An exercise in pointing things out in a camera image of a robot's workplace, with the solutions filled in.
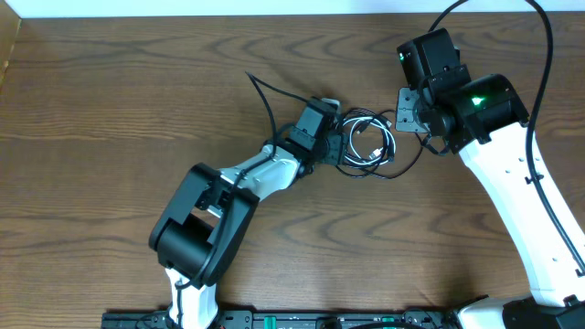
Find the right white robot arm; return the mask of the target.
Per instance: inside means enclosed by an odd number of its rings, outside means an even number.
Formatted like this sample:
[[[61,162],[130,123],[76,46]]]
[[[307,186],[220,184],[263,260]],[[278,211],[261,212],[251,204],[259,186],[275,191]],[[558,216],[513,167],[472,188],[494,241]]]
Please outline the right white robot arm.
[[[528,112],[501,74],[472,80],[446,29],[397,48],[407,87],[396,128],[443,139],[491,198],[515,243],[530,293],[482,297],[452,312],[458,328],[581,328],[584,234],[528,130]]]

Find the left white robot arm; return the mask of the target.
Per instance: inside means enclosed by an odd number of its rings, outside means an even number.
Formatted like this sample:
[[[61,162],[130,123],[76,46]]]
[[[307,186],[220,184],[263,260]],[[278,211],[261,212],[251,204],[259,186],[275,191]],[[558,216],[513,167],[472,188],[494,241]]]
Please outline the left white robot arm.
[[[222,169],[200,163],[187,172],[148,240],[171,284],[169,327],[212,325],[217,283],[259,203],[318,164],[339,165],[346,145],[342,128],[340,101],[311,98],[298,122],[283,125],[250,159]]]

